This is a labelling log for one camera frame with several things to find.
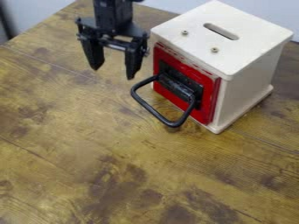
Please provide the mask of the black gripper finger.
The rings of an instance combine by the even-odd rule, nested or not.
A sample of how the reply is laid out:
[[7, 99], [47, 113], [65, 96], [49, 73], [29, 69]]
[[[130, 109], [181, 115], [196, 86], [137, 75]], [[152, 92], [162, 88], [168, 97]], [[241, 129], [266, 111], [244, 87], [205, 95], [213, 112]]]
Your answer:
[[82, 39], [79, 43], [86, 56], [87, 64], [90, 68], [97, 71], [105, 62], [103, 48], [94, 39]]
[[142, 52], [140, 49], [125, 50], [125, 77], [132, 80], [136, 72], [140, 70], [142, 64]]

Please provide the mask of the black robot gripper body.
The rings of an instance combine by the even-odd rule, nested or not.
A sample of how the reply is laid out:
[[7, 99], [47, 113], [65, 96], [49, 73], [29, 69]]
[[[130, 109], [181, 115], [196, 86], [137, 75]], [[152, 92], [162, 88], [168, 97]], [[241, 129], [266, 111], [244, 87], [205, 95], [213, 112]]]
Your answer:
[[140, 49], [146, 54], [146, 32], [133, 21], [133, 2], [144, 0], [91, 0], [93, 17], [77, 17], [77, 39], [94, 39], [121, 52]]

